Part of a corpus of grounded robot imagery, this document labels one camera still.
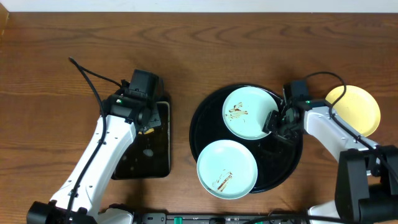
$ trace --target white plate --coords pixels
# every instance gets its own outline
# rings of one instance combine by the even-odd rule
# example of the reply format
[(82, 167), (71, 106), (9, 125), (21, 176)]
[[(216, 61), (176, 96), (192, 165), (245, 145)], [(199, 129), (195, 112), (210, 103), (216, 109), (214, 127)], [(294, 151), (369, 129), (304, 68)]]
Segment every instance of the white plate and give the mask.
[(270, 94), (260, 88), (242, 87), (225, 99), (223, 119), (237, 137), (256, 140), (269, 134), (262, 132), (262, 128), (272, 110), (278, 111), (278, 106)]
[(199, 155), (200, 183), (212, 195), (237, 199), (248, 194), (257, 181), (257, 163), (242, 144), (219, 140), (207, 145)]

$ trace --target white wall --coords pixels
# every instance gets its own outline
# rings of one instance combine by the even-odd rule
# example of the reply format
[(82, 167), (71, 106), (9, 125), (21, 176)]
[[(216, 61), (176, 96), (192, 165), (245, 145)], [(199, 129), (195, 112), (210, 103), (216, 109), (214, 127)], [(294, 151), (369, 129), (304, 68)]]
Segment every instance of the white wall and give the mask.
[(398, 12), (398, 0), (0, 0), (10, 12)]

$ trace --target yellow bowl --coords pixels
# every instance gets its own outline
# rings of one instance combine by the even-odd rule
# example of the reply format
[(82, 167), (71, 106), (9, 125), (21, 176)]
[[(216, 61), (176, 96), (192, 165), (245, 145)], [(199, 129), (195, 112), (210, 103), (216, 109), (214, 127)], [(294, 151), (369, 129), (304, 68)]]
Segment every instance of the yellow bowl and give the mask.
[[(333, 103), (343, 90), (343, 86), (333, 89), (326, 96), (326, 100)], [(348, 85), (346, 94), (333, 108), (341, 118), (364, 136), (369, 136), (379, 126), (379, 105), (373, 96), (360, 87)]]

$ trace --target wire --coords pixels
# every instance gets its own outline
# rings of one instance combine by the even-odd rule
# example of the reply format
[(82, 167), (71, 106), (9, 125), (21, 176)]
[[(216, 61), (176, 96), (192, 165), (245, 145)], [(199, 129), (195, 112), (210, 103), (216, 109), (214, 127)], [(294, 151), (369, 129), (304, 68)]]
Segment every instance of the wire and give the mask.
[(360, 223), (360, 222), (356, 222), (356, 221), (343, 220), (343, 219), (339, 219), (339, 218), (297, 214), (297, 215), (274, 215), (274, 216), (255, 218), (253, 220), (244, 222), (243, 224), (256, 224), (259, 222), (266, 222), (266, 221), (271, 221), (271, 220), (316, 220), (316, 221), (334, 222), (334, 223), (343, 223), (343, 224), (359, 224)]
[(92, 71), (88, 70), (88, 69), (85, 68), (85, 67), (80, 66), (80, 68), (81, 68), (83, 71), (86, 71), (86, 72), (88, 72), (88, 73), (94, 75), (95, 77), (102, 78), (103, 80), (106, 80), (106, 81), (109, 81), (109, 82), (111, 82), (111, 83), (114, 83), (114, 84), (117, 85), (118, 87), (122, 88), (122, 85), (121, 85), (120, 83), (118, 83), (117, 81), (115, 81), (115, 80), (112, 80), (112, 79), (110, 79), (110, 78), (106, 78), (106, 77), (104, 77), (104, 76), (102, 76), (102, 75), (98, 75), (97, 73), (92, 72)]
[(340, 76), (338, 76), (337, 74), (335, 74), (335, 73), (333, 73), (333, 72), (315, 72), (315, 73), (313, 73), (313, 74), (307, 75), (307, 76), (305, 77), (305, 79), (308, 79), (308, 78), (310, 78), (310, 77), (312, 77), (312, 76), (320, 75), (320, 74), (326, 74), (326, 75), (334, 76), (334, 77), (338, 78), (338, 79), (340, 80), (341, 84), (343, 84), (343, 86), (344, 86), (344, 90), (343, 90), (342, 94), (341, 94), (341, 95), (331, 104), (331, 106), (329, 107), (329, 115), (330, 115), (330, 118), (331, 118), (338, 126), (340, 126), (344, 131), (346, 131), (349, 135), (351, 135), (352, 137), (354, 137), (355, 140), (356, 140), (357, 142), (360, 142), (362, 145), (364, 145), (364, 146), (367, 147), (370, 151), (372, 151), (372, 153), (380, 160), (380, 163), (381, 163), (382, 165), (384, 165), (384, 167), (386, 167), (386, 169), (387, 169), (387, 170), (389, 171), (389, 173), (393, 176), (393, 178), (395, 178), (395, 180), (396, 180), (396, 182), (397, 182), (397, 184), (398, 184), (398, 175), (397, 175), (397, 173), (396, 173), (395, 170), (390, 166), (390, 164), (388, 164), (388, 162), (380, 155), (379, 150), (373, 148), (373, 147), (370, 146), (367, 142), (363, 141), (363, 140), (361, 139), (361, 135), (355, 135), (355, 133), (353, 133), (353, 132), (352, 132), (350, 129), (348, 129), (345, 125), (341, 124), (341, 123), (337, 120), (337, 118), (335, 117), (336, 114), (334, 114), (334, 113), (332, 112), (332, 109), (333, 109), (333, 107), (336, 105), (336, 103), (337, 103), (339, 100), (341, 100), (342, 97), (346, 94), (347, 85), (346, 85), (345, 81), (344, 81)]
[(104, 139), (105, 139), (105, 135), (106, 135), (106, 118), (105, 118), (105, 112), (104, 112), (104, 108), (103, 108), (103, 105), (102, 105), (102, 102), (101, 102), (101, 98), (100, 98), (98, 92), (95, 90), (94, 85), (92, 84), (92, 82), (90, 81), (90, 79), (88, 78), (86, 73), (84, 72), (85, 69), (83, 69), (83, 67), (81, 67), (73, 58), (69, 57), (69, 61), (76, 66), (76, 68), (79, 70), (79, 72), (83, 75), (83, 77), (87, 81), (87, 84), (90, 86), (91, 90), (93, 90), (93, 93), (95, 95), (95, 98), (97, 99), (97, 102), (99, 104), (99, 108), (100, 108), (100, 111), (101, 111), (101, 117), (102, 117), (102, 121), (103, 121), (103, 129), (102, 129), (102, 135), (101, 135), (101, 138), (98, 141), (97, 147), (94, 149), (91, 157), (88, 159), (88, 161), (87, 161), (86, 165), (84, 166), (84, 168), (81, 170), (81, 173), (80, 173), (79, 177), (76, 180), (75, 186), (73, 187), (73, 189), (71, 191), (69, 202), (68, 202), (67, 212), (65, 214), (65, 221), (64, 221), (65, 224), (69, 223), (70, 212), (72, 210), (73, 200), (76, 197), (77, 190), (78, 190), (78, 188), (80, 186), (80, 182), (81, 182), (82, 178), (84, 177), (84, 175), (85, 175), (88, 167), (90, 166), (91, 162), (93, 161), (95, 155), (100, 150), (100, 147), (102, 146), (102, 144), (104, 142)]

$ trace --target wood grain tabletop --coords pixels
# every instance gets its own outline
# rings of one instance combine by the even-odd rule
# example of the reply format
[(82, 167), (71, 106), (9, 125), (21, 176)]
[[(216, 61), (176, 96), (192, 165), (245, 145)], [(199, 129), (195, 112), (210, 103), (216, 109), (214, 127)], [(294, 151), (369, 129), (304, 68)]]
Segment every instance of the wood grain tabletop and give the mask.
[[(210, 93), (234, 83), (282, 94), (293, 79), (335, 72), (379, 103), (381, 123), (370, 138), (398, 144), (397, 14), (11, 13), (0, 44), (1, 223), (24, 223), (34, 201), (48, 202), (91, 139), (99, 108), (69, 56), (114, 80), (151, 71), (172, 98), (171, 173), (111, 180), (103, 208), (266, 215), (333, 200), (337, 162), (311, 136), (293, 174), (268, 192), (222, 200), (201, 186), (191, 118)], [(92, 82), (102, 98), (116, 90)], [(309, 81), (317, 97), (338, 85)]]

